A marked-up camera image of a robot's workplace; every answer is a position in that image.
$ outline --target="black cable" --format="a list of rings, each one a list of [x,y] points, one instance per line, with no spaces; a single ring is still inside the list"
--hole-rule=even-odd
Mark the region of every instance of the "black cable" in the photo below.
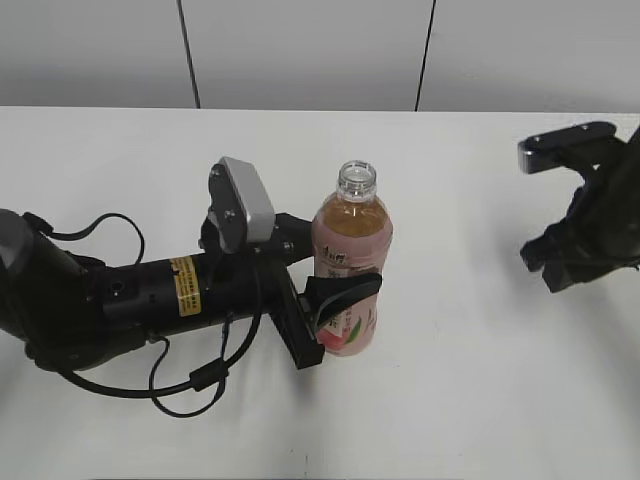
[[[83,238],[88,237],[96,229],[98,225],[100,225],[102,222],[104,222],[108,218],[120,218],[135,229],[136,233],[138,234],[138,238],[140,239],[140,250],[138,252],[138,258],[136,258],[136,261],[134,263],[134,265],[138,265],[142,261],[142,257],[144,256],[144,249],[145,249],[144,235],[142,235],[142,232],[138,228],[138,225],[136,225],[136,223],[133,220],[131,220],[126,215],[122,215],[121,213],[105,213],[104,215],[100,215],[98,218],[96,218],[93,221],[93,223],[91,223],[91,225],[89,225],[87,228],[80,230],[79,232],[58,233],[58,232],[54,232],[53,229],[51,229],[51,231],[46,231],[46,230],[41,230],[41,231],[46,236],[53,238],[54,240],[60,240],[63,242],[75,242],[76,240],[82,240]]]
[[[258,333],[258,327],[260,326],[260,318],[262,317],[262,286],[260,284],[260,275],[258,274],[258,269],[253,268],[253,278],[256,281],[256,309],[253,313],[253,318],[251,319],[251,326],[249,327],[249,331],[247,332],[247,336],[242,341],[242,344],[238,347],[238,350],[231,355],[229,360],[226,363],[227,368],[231,368],[232,365],[238,362],[242,358],[242,356],[247,353],[253,339],[256,338],[256,333]]]
[[[249,347],[251,346],[251,343],[253,342],[253,339],[256,336],[256,333],[258,332],[258,327],[260,326],[260,318],[262,317],[262,285],[260,283],[260,275],[258,274],[258,270],[256,267],[253,268],[253,276],[256,282],[256,307],[255,307],[255,311],[253,313],[253,318],[251,320],[251,326],[249,327],[249,331],[247,332],[246,337],[244,338],[244,340],[242,341],[242,344],[240,344],[240,346],[238,347],[238,350],[236,350],[236,352],[229,358],[229,360],[224,359],[224,355],[227,349],[227,342],[229,340],[229,330],[230,330],[230,326],[231,326],[231,318],[227,318],[227,320],[225,320],[223,326],[222,326],[222,345],[220,347],[220,362],[224,363],[224,368],[222,369],[222,371],[224,372],[228,372],[229,368],[231,368],[232,365],[234,365],[235,363],[238,362],[238,360],[240,360],[242,358],[242,356],[247,353],[247,350],[249,349]],[[158,367],[160,366],[160,363],[162,362],[162,360],[164,360],[164,358],[167,356],[167,353],[169,352],[169,347],[171,346],[171,343],[169,342],[169,339],[166,337],[160,337],[158,339],[159,341],[163,342],[165,347],[164,350],[162,352],[162,354],[160,354],[160,356],[158,357],[158,359],[156,360],[156,362],[153,364],[153,367],[151,368],[151,373],[149,374],[149,392],[152,393],[151,396],[151,401],[153,402],[153,404],[163,413],[166,413],[167,415],[174,417],[174,418],[191,418],[191,417],[195,417],[197,415],[200,415],[204,412],[206,412],[207,410],[209,410],[211,407],[213,407],[216,402],[218,400],[220,400],[220,398],[222,397],[222,395],[225,392],[226,386],[227,386],[227,380],[226,380],[226,374],[223,374],[222,377],[218,380],[218,388],[216,389],[216,393],[213,396],[213,398],[211,399],[211,401],[209,403],[207,403],[204,407],[198,409],[198,410],[194,410],[193,412],[187,412],[187,413],[181,413],[181,412],[176,412],[173,411],[169,408],[167,408],[165,405],[162,404],[162,402],[160,402],[160,400],[157,398],[156,395],[153,395],[156,392],[155,387],[153,386],[154,381],[155,381],[155,376],[156,376],[156,372],[158,370]]]
[[[131,390],[128,388],[107,387],[105,385],[100,385],[99,383],[94,383],[90,380],[87,380],[86,378],[81,377],[72,370],[56,368],[56,371],[62,378],[68,380],[77,387],[80,387],[92,393],[96,393],[98,395],[130,399],[147,399],[152,397],[152,394],[151,392],[149,392],[149,390]],[[186,381],[178,383],[176,385],[172,385],[170,387],[158,388],[153,394],[156,397],[167,397],[169,395],[175,395],[176,393],[186,392],[189,389],[191,389],[191,382]]]
[[[220,359],[222,361],[224,361],[224,354],[225,354],[225,350],[227,349],[227,341],[229,340],[229,323],[230,323],[229,320],[225,321],[224,326],[222,328],[222,346],[220,347]],[[153,383],[155,381],[156,371],[158,370],[160,363],[162,362],[162,360],[164,360],[164,357],[167,356],[167,353],[169,353],[169,347],[171,346],[171,343],[169,342],[169,339],[166,337],[160,337],[159,340],[161,342],[164,342],[164,350],[162,354],[158,357],[156,362],[153,364],[153,368],[151,368],[151,373],[149,374],[149,392],[151,392],[152,394],[151,401],[162,413],[166,413],[170,417],[191,418],[191,417],[196,417],[200,414],[203,414],[204,412],[209,410],[211,407],[213,407],[216,404],[216,402],[220,400],[220,398],[224,394],[224,391],[227,386],[226,377],[222,377],[218,381],[218,388],[216,388],[215,395],[213,396],[211,401],[207,403],[204,407],[199,408],[198,410],[194,410],[192,412],[187,412],[187,413],[176,412],[167,408],[160,402],[158,397],[155,395],[156,389],[153,386]]]

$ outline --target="black robotic arm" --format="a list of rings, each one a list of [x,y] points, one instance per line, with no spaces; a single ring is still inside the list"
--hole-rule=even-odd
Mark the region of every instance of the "black robotic arm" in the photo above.
[[[525,173],[565,167],[584,179],[566,216],[521,250],[552,292],[640,264],[640,129],[627,143],[615,133],[592,122],[519,144]]]
[[[210,172],[209,190],[212,204],[199,241],[203,252],[145,263],[144,238],[123,215],[107,214],[81,232],[60,234],[33,214],[0,210],[0,328],[25,342],[36,365],[82,388],[154,402],[218,383],[215,403],[263,314],[271,316],[297,368],[321,363],[324,347],[315,332],[333,315],[377,293],[382,278],[310,277],[298,294],[287,266],[312,255],[310,222],[275,215],[255,168],[246,162],[223,158]],[[141,250],[133,265],[108,267],[50,241],[83,238],[109,217],[122,218],[138,231]],[[251,316],[247,338],[225,358],[230,324]],[[218,324],[223,324],[220,357],[182,384],[155,388],[150,381],[148,389],[124,390],[76,373],[147,342],[162,340],[168,348],[170,335]]]

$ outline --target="yellow warning label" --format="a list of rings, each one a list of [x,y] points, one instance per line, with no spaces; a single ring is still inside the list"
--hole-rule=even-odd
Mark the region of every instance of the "yellow warning label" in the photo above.
[[[196,274],[193,259],[191,257],[180,257],[172,258],[170,261],[173,269],[173,279],[176,282],[180,316],[197,315],[202,312],[202,305],[200,304],[198,275]]]

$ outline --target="bottle label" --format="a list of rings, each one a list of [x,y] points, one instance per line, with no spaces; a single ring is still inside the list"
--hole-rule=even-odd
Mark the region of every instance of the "bottle label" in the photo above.
[[[334,251],[325,245],[321,251],[321,258],[316,259],[316,275],[345,278],[368,272],[377,273],[384,263],[384,253],[372,259],[375,261],[373,264],[348,267],[346,265],[349,265],[349,256],[346,253]],[[377,295],[364,299],[329,320],[319,334],[319,339],[327,349],[337,353],[352,346],[357,348],[359,343],[368,343],[375,331],[377,320],[376,298]]]

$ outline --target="pink beverage bottle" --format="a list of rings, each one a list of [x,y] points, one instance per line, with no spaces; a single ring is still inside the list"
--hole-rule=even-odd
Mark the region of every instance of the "pink beverage bottle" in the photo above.
[[[391,245],[393,225],[376,196],[376,171],[366,162],[346,163],[338,187],[313,219],[315,275],[350,277],[381,272]],[[318,332],[318,340],[334,355],[361,352],[376,329],[377,295],[339,315]]]

